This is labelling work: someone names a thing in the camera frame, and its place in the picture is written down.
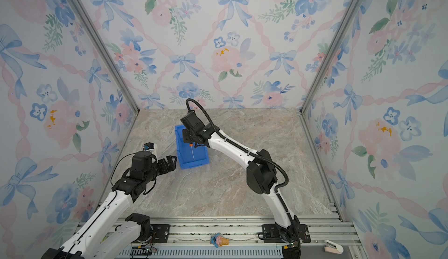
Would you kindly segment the orange black screwdriver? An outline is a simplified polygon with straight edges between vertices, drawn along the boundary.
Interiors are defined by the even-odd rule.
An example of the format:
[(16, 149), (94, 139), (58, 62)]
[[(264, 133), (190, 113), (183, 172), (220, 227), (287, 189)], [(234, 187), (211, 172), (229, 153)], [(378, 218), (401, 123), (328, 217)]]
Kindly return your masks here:
[(191, 148), (192, 158), (194, 159), (194, 150), (193, 150), (193, 144), (192, 143), (190, 143), (190, 148)]

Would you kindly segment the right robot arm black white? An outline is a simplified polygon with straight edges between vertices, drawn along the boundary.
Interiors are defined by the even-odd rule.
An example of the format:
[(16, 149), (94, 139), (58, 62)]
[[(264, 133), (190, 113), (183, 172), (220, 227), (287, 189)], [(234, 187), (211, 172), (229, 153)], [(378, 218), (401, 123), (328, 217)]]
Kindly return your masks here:
[(264, 149), (256, 151), (232, 140), (213, 123), (204, 124), (195, 111), (189, 111), (180, 121), (185, 127), (187, 140), (225, 154), (246, 171), (248, 187), (265, 199), (282, 241), (299, 243), (300, 221), (290, 211), (280, 191), (289, 183), (289, 177), (272, 161), (269, 152)]

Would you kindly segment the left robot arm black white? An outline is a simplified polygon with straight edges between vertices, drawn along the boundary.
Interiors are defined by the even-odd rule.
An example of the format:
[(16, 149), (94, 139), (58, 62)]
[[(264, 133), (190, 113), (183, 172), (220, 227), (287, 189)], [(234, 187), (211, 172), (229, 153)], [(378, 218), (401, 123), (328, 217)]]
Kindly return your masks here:
[(131, 166), (112, 185), (112, 190), (92, 217), (61, 247), (48, 249), (44, 259), (113, 259), (132, 242), (150, 245), (156, 236), (151, 218), (132, 213), (113, 233), (120, 216), (145, 193), (148, 183), (176, 169), (177, 157), (157, 159), (149, 150), (132, 154)]

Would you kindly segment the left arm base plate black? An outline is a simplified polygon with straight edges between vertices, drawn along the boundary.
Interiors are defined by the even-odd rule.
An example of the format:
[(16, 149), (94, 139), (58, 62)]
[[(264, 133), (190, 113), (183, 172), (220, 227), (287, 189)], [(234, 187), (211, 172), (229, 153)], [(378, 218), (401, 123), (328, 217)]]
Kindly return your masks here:
[(151, 224), (141, 226), (140, 243), (167, 243), (171, 226), (169, 224)]

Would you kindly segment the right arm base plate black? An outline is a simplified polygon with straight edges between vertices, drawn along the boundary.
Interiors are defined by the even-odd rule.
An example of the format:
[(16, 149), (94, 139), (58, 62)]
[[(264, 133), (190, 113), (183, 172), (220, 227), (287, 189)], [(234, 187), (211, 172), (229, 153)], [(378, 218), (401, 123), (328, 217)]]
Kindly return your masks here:
[(297, 242), (297, 238), (301, 243), (311, 243), (310, 232), (308, 226), (305, 224), (299, 224), (294, 228), (293, 225), (288, 228), (282, 228), (277, 224), (265, 224), (262, 225), (262, 232), (259, 233), (259, 238), (264, 243), (282, 243), (293, 244)]

